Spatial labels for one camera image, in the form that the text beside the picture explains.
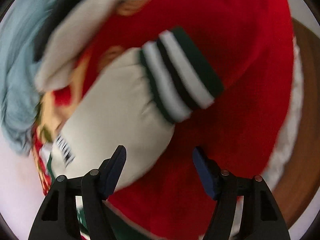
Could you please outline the green white varsity jacket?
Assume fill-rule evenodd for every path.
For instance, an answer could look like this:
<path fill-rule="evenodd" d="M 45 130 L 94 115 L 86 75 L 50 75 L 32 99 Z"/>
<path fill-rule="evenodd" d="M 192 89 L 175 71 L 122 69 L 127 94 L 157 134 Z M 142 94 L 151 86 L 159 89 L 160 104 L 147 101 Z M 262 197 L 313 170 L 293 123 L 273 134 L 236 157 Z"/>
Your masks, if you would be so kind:
<path fill-rule="evenodd" d="M 211 219 L 193 162 L 220 139 L 224 90 L 212 28 L 159 29 L 114 59 L 58 130 L 48 171 L 83 176 L 126 148 L 109 207 L 149 236 L 198 239 Z"/>

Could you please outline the red floral blanket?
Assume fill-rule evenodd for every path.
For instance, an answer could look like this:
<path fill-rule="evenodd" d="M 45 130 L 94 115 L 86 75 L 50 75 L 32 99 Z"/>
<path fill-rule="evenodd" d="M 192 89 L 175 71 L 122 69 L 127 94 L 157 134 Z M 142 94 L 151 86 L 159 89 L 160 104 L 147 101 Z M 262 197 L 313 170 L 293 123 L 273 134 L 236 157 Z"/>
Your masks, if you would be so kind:
<path fill-rule="evenodd" d="M 215 202 L 193 150 L 261 174 L 287 116 L 287 0 L 58 0 L 36 35 L 53 133 L 45 170 L 80 177 L 126 148 L 107 205 L 138 238 L 199 239 Z"/>

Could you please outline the light blue garment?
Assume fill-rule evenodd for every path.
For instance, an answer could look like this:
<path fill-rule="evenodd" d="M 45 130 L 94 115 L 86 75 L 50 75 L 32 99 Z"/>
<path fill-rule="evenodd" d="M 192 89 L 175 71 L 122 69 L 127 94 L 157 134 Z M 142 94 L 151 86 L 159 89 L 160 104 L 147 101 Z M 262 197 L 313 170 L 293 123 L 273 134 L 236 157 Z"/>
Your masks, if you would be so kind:
<path fill-rule="evenodd" d="M 1 20 L 1 129 L 11 149 L 28 155 L 40 94 L 34 38 L 57 0 L 15 0 Z"/>

